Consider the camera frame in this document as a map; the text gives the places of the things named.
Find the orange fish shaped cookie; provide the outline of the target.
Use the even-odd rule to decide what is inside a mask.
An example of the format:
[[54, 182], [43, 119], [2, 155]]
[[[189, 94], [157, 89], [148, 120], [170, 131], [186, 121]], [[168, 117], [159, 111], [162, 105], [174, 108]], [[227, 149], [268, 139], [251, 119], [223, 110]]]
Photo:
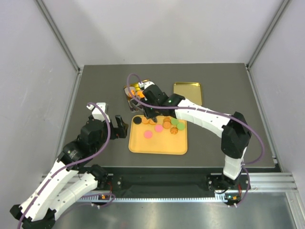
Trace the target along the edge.
[[138, 92], [137, 92], [137, 96], [138, 96], [139, 98], [144, 98], [144, 97], [145, 97], [142, 91], [138, 91]]

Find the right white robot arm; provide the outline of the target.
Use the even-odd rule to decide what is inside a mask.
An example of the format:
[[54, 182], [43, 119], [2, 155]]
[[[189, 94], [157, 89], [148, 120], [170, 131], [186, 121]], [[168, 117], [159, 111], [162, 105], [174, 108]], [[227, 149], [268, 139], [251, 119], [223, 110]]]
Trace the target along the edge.
[[151, 81], [140, 84], [145, 103], [145, 117], [169, 116], [198, 125], [221, 139], [221, 150], [225, 155], [222, 177], [211, 182], [214, 190], [228, 190], [240, 183], [244, 154], [251, 139], [251, 132], [245, 128], [245, 118], [235, 112], [233, 115], [217, 114], [215, 111], [196, 105], [185, 97], [172, 94], [167, 96]]

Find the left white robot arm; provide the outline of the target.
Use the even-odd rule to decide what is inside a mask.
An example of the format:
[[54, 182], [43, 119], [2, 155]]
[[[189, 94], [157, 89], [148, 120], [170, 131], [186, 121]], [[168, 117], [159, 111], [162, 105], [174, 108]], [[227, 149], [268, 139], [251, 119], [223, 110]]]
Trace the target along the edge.
[[126, 138], [128, 124], [115, 117], [117, 127], [102, 114], [90, 115], [77, 138], [67, 143], [52, 169], [31, 196], [10, 209], [21, 229], [51, 229], [62, 213], [78, 199], [108, 184], [108, 173], [99, 165], [86, 167], [110, 140]]

